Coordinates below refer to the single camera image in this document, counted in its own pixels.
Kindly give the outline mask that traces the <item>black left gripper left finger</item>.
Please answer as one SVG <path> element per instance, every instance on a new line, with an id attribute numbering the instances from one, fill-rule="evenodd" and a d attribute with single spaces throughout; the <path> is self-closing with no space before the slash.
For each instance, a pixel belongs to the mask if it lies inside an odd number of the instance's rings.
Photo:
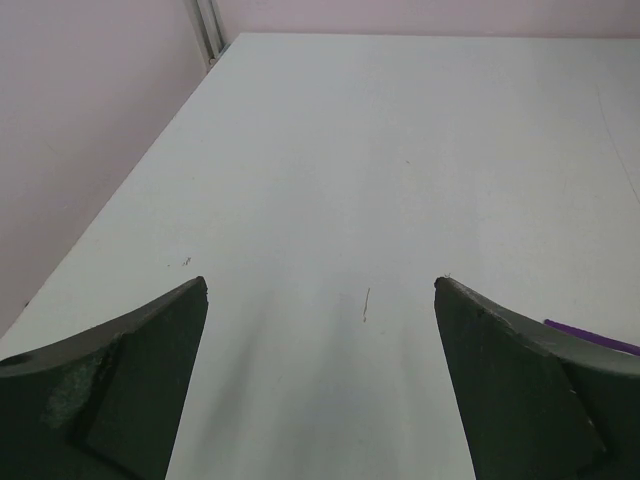
<path id="1" fill-rule="evenodd" d="M 2 360 L 2 478 L 165 478 L 207 310 L 196 277 Z"/>

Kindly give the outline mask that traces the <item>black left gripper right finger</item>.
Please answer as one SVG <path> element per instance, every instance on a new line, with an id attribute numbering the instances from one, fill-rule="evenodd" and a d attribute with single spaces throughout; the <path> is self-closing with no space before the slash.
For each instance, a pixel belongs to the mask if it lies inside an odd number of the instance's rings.
<path id="1" fill-rule="evenodd" d="M 638 357 L 449 277 L 434 309 L 476 478 L 638 478 Z"/>

